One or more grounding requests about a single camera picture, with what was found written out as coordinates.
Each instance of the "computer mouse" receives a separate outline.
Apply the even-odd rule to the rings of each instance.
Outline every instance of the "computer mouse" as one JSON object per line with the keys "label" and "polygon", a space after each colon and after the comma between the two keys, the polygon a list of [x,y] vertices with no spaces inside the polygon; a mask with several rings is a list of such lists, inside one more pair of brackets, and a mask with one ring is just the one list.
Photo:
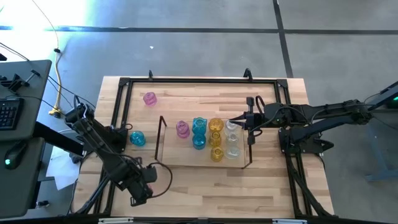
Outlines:
{"label": "computer mouse", "polygon": [[7,150],[6,155],[4,156],[6,169],[12,170],[16,169],[19,166],[22,158],[24,157],[26,147],[27,141],[22,140],[17,142],[12,148]]}

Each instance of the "black desk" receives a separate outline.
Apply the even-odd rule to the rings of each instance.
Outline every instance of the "black desk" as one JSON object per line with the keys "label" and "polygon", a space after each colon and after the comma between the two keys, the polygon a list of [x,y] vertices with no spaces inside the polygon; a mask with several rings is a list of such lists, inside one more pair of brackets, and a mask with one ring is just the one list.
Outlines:
{"label": "black desk", "polygon": [[[23,86],[17,91],[24,99],[17,128],[0,131],[0,160],[4,159],[6,151],[18,140],[29,140],[19,167],[7,170],[4,165],[0,165],[0,218],[19,217],[29,208],[34,208],[40,187],[40,181],[37,181],[40,160],[46,142],[68,149],[77,155],[83,154],[83,146],[80,143],[36,121],[41,104],[38,99],[43,97],[50,66],[50,60],[0,63],[0,75],[7,77],[8,80],[12,80],[15,73],[25,80],[32,73],[30,71],[32,69],[40,73],[40,77],[31,79],[29,87]],[[9,95],[12,93],[0,86],[0,98]],[[38,99],[23,96],[34,96]]]}

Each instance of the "black metal frame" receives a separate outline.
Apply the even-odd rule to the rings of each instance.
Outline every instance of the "black metal frame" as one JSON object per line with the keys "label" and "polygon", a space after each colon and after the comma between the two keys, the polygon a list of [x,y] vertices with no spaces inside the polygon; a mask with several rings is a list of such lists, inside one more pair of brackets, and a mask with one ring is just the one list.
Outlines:
{"label": "black metal frame", "polygon": [[[113,115],[112,115],[112,120],[111,120],[111,125],[115,126],[116,121],[118,118],[119,114],[119,107],[121,105],[121,100],[122,100],[122,92],[124,87],[127,87],[127,94],[126,94],[126,99],[124,103],[124,108],[123,108],[123,114],[122,114],[122,120],[121,120],[121,126],[125,126],[127,123],[127,114],[129,111],[130,107],[130,100],[131,100],[131,93],[132,93],[132,88],[134,83],[252,83],[252,84],[271,84],[274,87],[275,91],[275,99],[276,102],[281,103],[281,95],[280,95],[280,89],[283,90],[284,96],[285,96],[285,102],[287,104],[290,104],[290,94],[289,94],[289,87],[287,84],[286,79],[253,79],[252,74],[250,72],[250,69],[245,69],[244,71],[244,78],[237,78],[237,79],[230,79],[230,78],[169,78],[169,77],[153,77],[152,71],[149,70],[149,75],[148,77],[136,77],[136,78],[129,78],[129,77],[122,77],[119,79],[119,85],[118,85],[118,92],[116,94],[116,100],[114,104],[114,109],[113,109]],[[157,144],[156,144],[156,150],[155,150],[155,159],[157,160],[157,154],[158,154],[158,149],[159,149],[159,139],[160,139],[160,130],[162,127],[162,123],[167,126],[163,116],[160,117],[159,119],[159,127],[158,127],[158,133],[157,133]],[[249,145],[249,163],[246,164],[242,169],[246,168],[248,165],[252,163],[252,148],[251,145]],[[303,215],[300,212],[299,208],[299,200],[297,197],[297,189],[295,186],[295,181],[293,178],[293,171],[289,169],[289,164],[288,164],[288,159],[292,157],[292,155],[286,153],[286,165],[287,165],[287,172],[288,172],[288,177],[289,177],[289,184],[290,184],[290,193],[292,195],[292,201],[293,201],[293,208],[294,208],[294,215],[295,217],[298,217],[300,215]],[[303,168],[303,162],[300,154],[294,154],[293,155],[296,158],[297,165],[298,165],[298,174],[302,178],[303,182],[305,184],[305,173],[304,173],[304,168]],[[101,177],[99,181],[101,182],[102,179],[104,178],[104,172],[101,171]],[[113,205],[113,197],[114,197],[114,190],[115,186],[114,184],[111,183],[110,188],[109,188],[109,193],[108,193],[108,198],[106,201],[106,206],[104,209],[103,213],[100,213],[100,206],[101,206],[101,201],[102,201],[102,195],[99,197],[99,199],[96,201],[95,206],[94,206],[94,213],[100,213],[100,214],[106,214],[109,215],[111,214],[112,210],[112,205]],[[304,197],[304,204],[305,204],[305,210],[307,215],[312,215],[311,211],[311,206],[303,194]],[[269,218],[264,218],[260,219],[263,222],[268,222],[270,219]]]}

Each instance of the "keyboard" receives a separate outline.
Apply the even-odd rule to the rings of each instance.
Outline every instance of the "keyboard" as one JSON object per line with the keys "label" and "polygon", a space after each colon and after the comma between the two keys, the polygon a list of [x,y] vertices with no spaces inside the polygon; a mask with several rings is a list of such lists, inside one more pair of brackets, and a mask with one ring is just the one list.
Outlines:
{"label": "keyboard", "polygon": [[0,98],[0,131],[16,128],[24,99]]}

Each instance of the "white paper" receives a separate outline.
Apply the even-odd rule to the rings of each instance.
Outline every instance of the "white paper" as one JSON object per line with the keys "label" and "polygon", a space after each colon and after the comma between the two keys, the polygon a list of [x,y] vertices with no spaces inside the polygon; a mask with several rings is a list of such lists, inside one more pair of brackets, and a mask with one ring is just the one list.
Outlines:
{"label": "white paper", "polygon": [[45,176],[54,177],[57,189],[61,190],[77,180],[79,169],[80,163],[74,164],[69,152],[54,146]]}

